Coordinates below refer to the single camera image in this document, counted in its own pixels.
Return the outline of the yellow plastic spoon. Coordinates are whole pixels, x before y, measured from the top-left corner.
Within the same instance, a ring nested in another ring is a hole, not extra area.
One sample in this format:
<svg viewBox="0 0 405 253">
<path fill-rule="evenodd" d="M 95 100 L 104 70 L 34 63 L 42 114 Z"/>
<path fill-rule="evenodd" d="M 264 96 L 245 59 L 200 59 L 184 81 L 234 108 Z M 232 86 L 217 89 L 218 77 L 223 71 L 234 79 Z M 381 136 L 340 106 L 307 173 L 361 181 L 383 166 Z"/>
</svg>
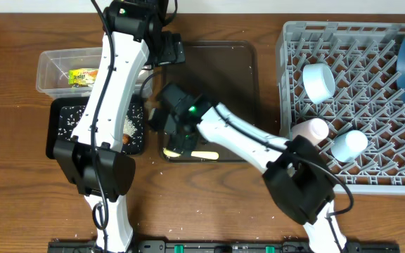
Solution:
<svg viewBox="0 0 405 253">
<path fill-rule="evenodd" d="M 182 156 L 181 153 L 176 153 L 176 152 L 168 150 L 166 148 L 163 148 L 162 152 L 167 157 L 181 157 Z M 191 157 L 197 157 L 202 160 L 218 160 L 219 159 L 219 153 L 212 152 L 212 151 L 191 151 L 189 153 L 189 155 Z"/>
</svg>

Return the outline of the orange carrot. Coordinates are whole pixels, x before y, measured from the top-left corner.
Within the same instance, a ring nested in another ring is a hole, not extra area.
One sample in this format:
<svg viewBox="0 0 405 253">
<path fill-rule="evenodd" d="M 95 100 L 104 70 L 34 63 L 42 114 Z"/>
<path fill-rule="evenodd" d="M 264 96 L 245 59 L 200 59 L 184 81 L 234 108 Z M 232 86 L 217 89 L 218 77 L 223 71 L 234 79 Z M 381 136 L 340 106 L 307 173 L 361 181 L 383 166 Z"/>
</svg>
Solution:
<svg viewBox="0 0 405 253">
<path fill-rule="evenodd" d="M 128 142 L 129 142 L 129 135 L 124 134 L 123 137 L 122 137 L 122 142 L 123 142 L 123 144 L 128 144 Z"/>
</svg>

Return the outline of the green yellow snack wrapper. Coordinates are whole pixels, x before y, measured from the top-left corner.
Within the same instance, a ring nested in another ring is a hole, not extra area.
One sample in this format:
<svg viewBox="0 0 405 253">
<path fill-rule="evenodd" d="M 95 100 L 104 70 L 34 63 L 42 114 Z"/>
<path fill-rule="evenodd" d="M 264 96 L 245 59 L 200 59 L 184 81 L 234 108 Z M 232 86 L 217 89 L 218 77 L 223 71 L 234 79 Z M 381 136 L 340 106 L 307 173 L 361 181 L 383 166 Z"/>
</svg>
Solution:
<svg viewBox="0 0 405 253">
<path fill-rule="evenodd" d="M 98 69 L 79 68 L 68 72 L 68 84 L 70 86 L 92 86 L 96 81 Z"/>
</svg>

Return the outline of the pink cup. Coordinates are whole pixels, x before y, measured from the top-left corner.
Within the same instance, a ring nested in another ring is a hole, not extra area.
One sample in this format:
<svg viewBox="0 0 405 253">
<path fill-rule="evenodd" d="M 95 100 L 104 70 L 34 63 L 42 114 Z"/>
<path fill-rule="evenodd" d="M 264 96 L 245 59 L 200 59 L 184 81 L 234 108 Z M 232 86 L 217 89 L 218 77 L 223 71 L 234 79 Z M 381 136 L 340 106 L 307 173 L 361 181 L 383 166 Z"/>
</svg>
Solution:
<svg viewBox="0 0 405 253">
<path fill-rule="evenodd" d="M 313 118 L 296 124 L 291 129 L 291 134 L 292 139 L 295 139 L 297 136 L 302 136 L 309 140 L 312 145 L 318 145 L 328 137 L 329 127 L 323 119 Z"/>
</svg>

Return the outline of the light blue rice bowl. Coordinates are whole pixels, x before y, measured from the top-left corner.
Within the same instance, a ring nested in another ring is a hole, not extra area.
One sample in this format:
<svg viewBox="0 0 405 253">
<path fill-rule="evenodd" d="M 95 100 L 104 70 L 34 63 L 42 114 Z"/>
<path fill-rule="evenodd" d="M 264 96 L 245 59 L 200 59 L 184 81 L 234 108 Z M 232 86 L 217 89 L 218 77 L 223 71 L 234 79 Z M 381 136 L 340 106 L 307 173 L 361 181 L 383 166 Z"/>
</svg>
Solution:
<svg viewBox="0 0 405 253">
<path fill-rule="evenodd" d="M 303 85 L 310 101 L 320 104 L 335 93 L 335 80 L 329 66 L 323 63 L 305 65 L 303 72 Z"/>
</svg>

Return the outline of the light blue cup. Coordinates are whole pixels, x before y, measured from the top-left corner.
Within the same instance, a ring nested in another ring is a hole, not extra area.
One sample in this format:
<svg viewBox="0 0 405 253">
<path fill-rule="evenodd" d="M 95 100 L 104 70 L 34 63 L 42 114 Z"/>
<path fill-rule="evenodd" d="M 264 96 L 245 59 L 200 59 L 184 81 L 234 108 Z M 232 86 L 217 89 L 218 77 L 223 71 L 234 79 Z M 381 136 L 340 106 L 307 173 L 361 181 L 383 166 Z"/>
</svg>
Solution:
<svg viewBox="0 0 405 253">
<path fill-rule="evenodd" d="M 366 135 L 361 131 L 351 130 L 334 138 L 331 153 L 336 160 L 348 163 L 360 156 L 367 146 Z"/>
</svg>

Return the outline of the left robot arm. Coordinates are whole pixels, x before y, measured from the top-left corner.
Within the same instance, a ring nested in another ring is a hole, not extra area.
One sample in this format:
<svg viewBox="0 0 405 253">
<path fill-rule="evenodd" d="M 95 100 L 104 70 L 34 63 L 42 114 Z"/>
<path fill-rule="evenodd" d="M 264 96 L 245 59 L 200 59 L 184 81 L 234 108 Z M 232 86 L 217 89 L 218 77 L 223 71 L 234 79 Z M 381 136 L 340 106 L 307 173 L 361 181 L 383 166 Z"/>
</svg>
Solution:
<svg viewBox="0 0 405 253">
<path fill-rule="evenodd" d="M 91 250 L 126 252 L 131 244 L 127 192 L 136 164 L 122 153 L 122 137 L 134 86 L 144 66 L 185 61 L 180 35 L 164 29 L 174 19 L 167 7 L 167 1 L 112 1 L 96 10 L 104 30 L 96 80 L 70 138 L 49 143 L 48 157 L 91 208 L 97 229 Z"/>
</svg>

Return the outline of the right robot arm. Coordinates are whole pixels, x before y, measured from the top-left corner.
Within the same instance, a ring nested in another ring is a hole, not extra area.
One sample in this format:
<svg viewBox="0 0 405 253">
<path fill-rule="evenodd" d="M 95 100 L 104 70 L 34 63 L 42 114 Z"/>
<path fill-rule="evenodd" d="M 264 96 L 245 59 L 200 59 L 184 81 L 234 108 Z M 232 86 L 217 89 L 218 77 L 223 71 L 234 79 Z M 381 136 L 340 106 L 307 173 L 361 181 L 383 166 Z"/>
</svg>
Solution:
<svg viewBox="0 0 405 253">
<path fill-rule="evenodd" d="M 334 188 L 342 182 L 307 138 L 269 134 L 223 103 L 193 96 L 175 83 L 164 86 L 156 99 L 160 107 L 152 110 L 150 125 L 169 137 L 165 156 L 216 159 L 213 152 L 197 149 L 200 139 L 226 148 L 261 173 L 276 206 L 305 229 L 311 251 L 346 251 L 336 217 L 349 209 L 334 209 Z"/>
</svg>

